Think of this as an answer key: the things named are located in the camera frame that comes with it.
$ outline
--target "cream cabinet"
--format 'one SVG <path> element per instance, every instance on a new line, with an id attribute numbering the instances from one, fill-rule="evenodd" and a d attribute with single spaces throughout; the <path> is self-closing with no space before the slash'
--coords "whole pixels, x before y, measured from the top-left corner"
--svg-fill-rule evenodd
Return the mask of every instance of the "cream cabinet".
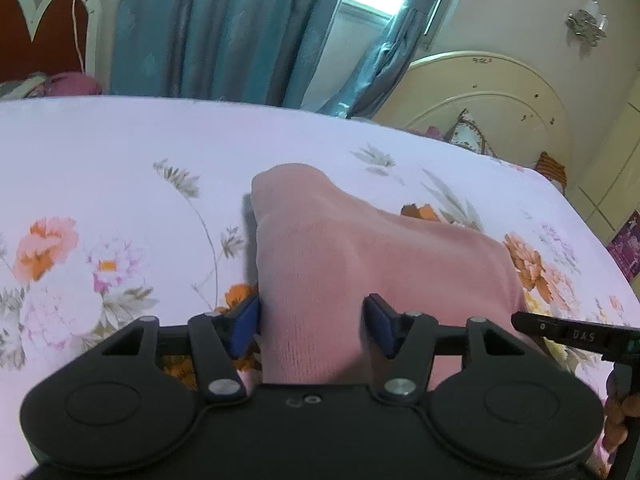
<path id="1" fill-rule="evenodd" d="M 567 199 L 603 244 L 640 207 L 640 77 L 598 156 Z"/>

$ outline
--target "white headboard frame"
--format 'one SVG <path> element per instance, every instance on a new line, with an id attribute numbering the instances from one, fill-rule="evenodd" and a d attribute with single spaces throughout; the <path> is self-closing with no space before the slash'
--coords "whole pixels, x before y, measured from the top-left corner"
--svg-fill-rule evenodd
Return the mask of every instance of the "white headboard frame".
<path id="1" fill-rule="evenodd" d="M 572 140 L 562 101 L 536 70 L 501 54 L 447 52 L 415 61 L 374 120 L 447 132 L 464 108 L 501 158 L 531 167 L 546 151 L 570 173 Z"/>
<path id="2" fill-rule="evenodd" d="M 45 10 L 53 0 L 42 0 L 39 6 L 36 6 L 34 0 L 18 0 L 24 19 L 27 21 L 29 35 L 31 41 L 36 35 L 38 24 L 44 15 Z M 102 6 L 100 0 L 82 0 L 88 13 L 88 21 L 86 25 L 86 49 L 84 54 L 84 71 L 91 76 L 95 76 L 95 57 L 98 46 L 98 33 L 100 27 L 100 19 L 102 17 Z"/>

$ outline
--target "window sill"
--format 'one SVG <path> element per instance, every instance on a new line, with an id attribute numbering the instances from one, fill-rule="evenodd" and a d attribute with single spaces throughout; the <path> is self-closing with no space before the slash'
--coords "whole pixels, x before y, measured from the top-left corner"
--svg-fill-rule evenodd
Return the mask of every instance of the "window sill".
<path id="1" fill-rule="evenodd" d="M 342 0 L 340 7 L 338 8 L 338 12 L 358 20 L 363 20 L 364 22 L 375 23 L 383 27 L 393 17 L 391 14 L 387 14 L 381 10 L 361 4 L 355 0 Z"/>

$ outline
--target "curved headboard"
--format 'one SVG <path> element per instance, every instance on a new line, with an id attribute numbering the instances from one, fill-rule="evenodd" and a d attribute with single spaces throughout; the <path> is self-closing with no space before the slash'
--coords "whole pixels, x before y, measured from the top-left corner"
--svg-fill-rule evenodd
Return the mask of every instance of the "curved headboard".
<path id="1" fill-rule="evenodd" d="M 495 153 L 532 168 L 546 151 L 570 173 L 572 141 L 562 101 L 532 67 L 491 52 L 447 52 L 415 61 L 373 120 L 448 132 L 471 111 Z"/>
<path id="2" fill-rule="evenodd" d="M 80 70 L 71 16 L 73 0 L 0 0 L 0 82 L 33 72 L 54 75 Z M 84 71 L 95 74 L 95 52 L 102 8 L 99 0 L 76 0 L 78 44 Z"/>

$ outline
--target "blue curtain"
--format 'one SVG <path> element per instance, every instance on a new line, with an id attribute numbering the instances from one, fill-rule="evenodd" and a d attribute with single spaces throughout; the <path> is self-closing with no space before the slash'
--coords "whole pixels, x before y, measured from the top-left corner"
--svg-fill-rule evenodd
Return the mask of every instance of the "blue curtain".
<path id="1" fill-rule="evenodd" d="M 298 108 L 340 0 L 121 0 L 111 92 Z"/>
<path id="2" fill-rule="evenodd" d="M 340 91 L 319 110 L 334 116 L 372 117 L 411 63 L 436 0 L 404 0 L 380 38 L 360 59 Z"/>

